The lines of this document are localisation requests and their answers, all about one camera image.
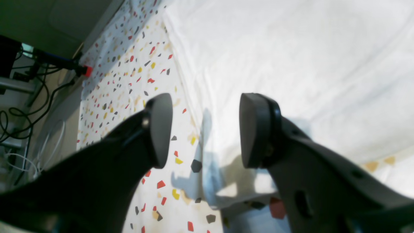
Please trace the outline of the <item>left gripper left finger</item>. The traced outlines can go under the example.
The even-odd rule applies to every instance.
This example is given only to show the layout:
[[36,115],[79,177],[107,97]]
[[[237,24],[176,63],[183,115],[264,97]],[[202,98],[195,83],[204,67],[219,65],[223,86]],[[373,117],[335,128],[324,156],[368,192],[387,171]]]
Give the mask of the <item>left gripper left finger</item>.
[[98,143],[4,193],[1,222],[35,233],[121,233],[140,180],[166,165],[171,95],[150,99]]

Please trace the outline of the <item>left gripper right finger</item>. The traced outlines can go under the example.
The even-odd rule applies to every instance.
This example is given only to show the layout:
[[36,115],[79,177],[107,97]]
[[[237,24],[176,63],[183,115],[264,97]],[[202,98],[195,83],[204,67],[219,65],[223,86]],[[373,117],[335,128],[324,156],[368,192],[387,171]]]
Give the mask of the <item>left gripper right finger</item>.
[[278,103],[243,93],[239,105],[245,168],[274,180],[293,233],[412,233],[414,202],[308,137]]

